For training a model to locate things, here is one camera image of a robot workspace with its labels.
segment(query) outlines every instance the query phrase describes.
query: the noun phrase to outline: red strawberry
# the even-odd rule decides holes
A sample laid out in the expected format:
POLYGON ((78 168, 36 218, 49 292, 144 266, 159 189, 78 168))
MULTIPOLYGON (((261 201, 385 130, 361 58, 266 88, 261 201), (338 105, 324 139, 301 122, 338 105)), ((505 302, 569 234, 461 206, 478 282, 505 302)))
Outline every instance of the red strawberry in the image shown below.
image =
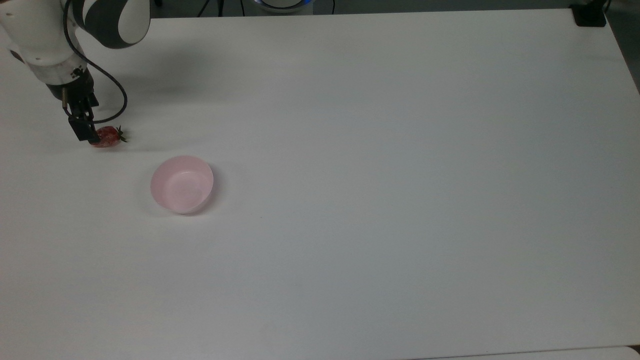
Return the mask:
POLYGON ((127 139, 122 136, 122 130, 120 130, 120 126, 104 126, 96 130, 96 133, 98 133, 100 141, 92 143, 91 145, 94 147, 116 146, 120 143, 121 140, 127 142, 127 139))

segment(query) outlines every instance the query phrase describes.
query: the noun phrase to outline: black bracket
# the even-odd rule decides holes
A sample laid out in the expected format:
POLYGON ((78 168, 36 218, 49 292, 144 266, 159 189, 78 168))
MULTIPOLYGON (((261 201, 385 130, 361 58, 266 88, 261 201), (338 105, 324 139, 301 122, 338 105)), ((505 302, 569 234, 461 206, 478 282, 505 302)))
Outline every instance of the black bracket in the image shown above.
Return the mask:
POLYGON ((603 28, 607 24, 602 8, 607 0, 593 0, 586 5, 571 5, 573 19, 578 26, 603 28))

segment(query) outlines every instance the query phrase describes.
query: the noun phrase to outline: table surface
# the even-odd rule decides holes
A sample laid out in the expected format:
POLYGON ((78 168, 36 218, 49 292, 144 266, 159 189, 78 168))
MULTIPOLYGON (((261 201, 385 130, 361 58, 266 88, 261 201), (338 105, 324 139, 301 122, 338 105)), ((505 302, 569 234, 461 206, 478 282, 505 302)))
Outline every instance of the table surface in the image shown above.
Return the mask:
MULTIPOLYGON (((130 143, 0 53, 0 358, 386 360, 640 343, 640 96, 569 10, 156 19, 130 143), (151 198, 205 159, 195 216, 151 198)), ((97 71, 97 117, 121 97, 97 71)))

